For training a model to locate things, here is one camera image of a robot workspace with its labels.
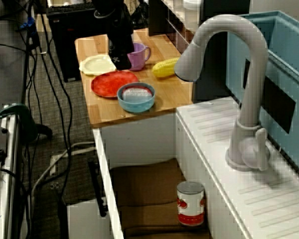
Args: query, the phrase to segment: corn cob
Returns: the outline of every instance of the corn cob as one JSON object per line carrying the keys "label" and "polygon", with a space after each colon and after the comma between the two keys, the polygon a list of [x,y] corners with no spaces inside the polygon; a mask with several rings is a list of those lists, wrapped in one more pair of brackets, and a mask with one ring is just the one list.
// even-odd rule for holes
{"label": "corn cob", "polygon": [[156,77],[167,77],[174,74],[174,65],[178,61],[179,57],[158,62],[153,66],[153,74]]}

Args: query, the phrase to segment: faucet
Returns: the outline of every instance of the faucet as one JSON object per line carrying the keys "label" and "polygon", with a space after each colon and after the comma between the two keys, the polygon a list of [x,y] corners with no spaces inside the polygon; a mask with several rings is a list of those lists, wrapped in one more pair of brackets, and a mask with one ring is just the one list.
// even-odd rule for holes
{"label": "faucet", "polygon": [[239,171],[268,169],[268,133],[260,126],[259,113],[268,61],[268,47],[259,29],[249,20],[231,14],[212,17],[202,23],[183,52],[174,71],[178,78],[194,82],[199,78],[207,43],[218,32],[231,32],[249,47],[251,63],[241,112],[236,118],[230,146],[226,152],[229,166]]}

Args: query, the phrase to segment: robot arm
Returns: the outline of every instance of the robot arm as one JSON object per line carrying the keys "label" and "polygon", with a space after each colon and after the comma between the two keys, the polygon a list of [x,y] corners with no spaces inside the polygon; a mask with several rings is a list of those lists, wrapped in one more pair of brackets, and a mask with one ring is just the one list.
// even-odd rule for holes
{"label": "robot arm", "polygon": [[109,56],[118,70],[132,67],[128,53],[134,51],[133,24],[124,0],[92,0],[95,18],[105,18],[109,39]]}

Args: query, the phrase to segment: carpet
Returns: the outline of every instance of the carpet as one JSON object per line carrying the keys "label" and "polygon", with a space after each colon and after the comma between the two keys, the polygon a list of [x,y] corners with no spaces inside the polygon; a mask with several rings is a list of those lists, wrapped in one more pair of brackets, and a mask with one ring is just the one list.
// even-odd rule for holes
{"label": "carpet", "polygon": [[[39,37],[43,48],[42,51],[44,52],[47,49],[47,43],[45,40],[44,33],[39,32]],[[53,41],[51,42],[50,49],[55,64],[57,65],[57,68],[61,74],[61,69],[59,67],[59,62]],[[49,59],[47,54],[44,55],[44,58],[47,63],[47,68],[51,77],[51,81],[53,83],[53,87],[55,88],[56,94],[61,104],[65,130],[67,132],[67,127],[70,120],[68,102],[60,86],[57,74],[53,69],[51,60]],[[30,60],[29,66],[31,72],[33,68],[32,59]],[[60,112],[57,106],[56,99],[54,98],[51,86],[49,84],[48,77],[40,55],[38,55],[36,73],[33,81],[35,83],[35,88],[37,90],[40,102],[42,123],[52,129],[53,137],[52,140],[49,140],[46,136],[41,135],[39,137],[36,150],[36,141],[32,142],[29,145],[30,160],[32,160],[32,156],[35,151],[35,155],[33,158],[33,170],[30,180],[32,186],[40,177],[40,175],[50,165],[51,156],[60,154],[65,150]],[[64,83],[62,81],[62,83],[64,84],[64,87],[70,96],[73,108],[73,120],[70,134],[71,143],[74,144],[77,142],[94,141],[92,130],[89,124],[87,107],[85,104],[85,97],[81,81],[69,83]],[[26,104],[31,109],[34,121],[36,123],[40,123],[39,107],[37,97],[34,91],[34,84],[32,84],[31,88],[27,91]],[[66,204],[75,204],[95,198],[93,184],[91,181],[91,176],[87,164],[87,160],[90,157],[93,157],[96,161],[95,154],[95,152],[89,152],[83,155],[75,155],[72,157],[71,170],[63,197]],[[57,166],[57,172],[62,172],[63,170],[65,170],[67,160],[68,158],[61,159]],[[24,172],[22,173],[24,173],[24,183],[28,187],[29,180],[27,172],[27,165],[25,165]],[[51,187],[56,188],[56,190],[60,192],[63,186],[64,178],[65,177],[63,176],[59,179],[56,179],[55,181],[48,183],[37,190],[35,194],[32,238],[62,238],[60,235],[60,224],[57,213],[57,196],[55,190],[52,190]]]}

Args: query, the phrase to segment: mug handle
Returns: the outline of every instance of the mug handle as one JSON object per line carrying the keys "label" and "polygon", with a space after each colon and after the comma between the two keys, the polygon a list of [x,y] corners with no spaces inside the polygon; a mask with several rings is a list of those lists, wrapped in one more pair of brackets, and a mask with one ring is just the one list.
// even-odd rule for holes
{"label": "mug handle", "polygon": [[151,50],[150,50],[150,48],[149,48],[148,46],[146,46],[145,51],[146,51],[146,50],[149,50],[149,54],[148,54],[148,56],[145,58],[145,61],[147,61],[147,60],[150,58],[150,55],[151,55]]}

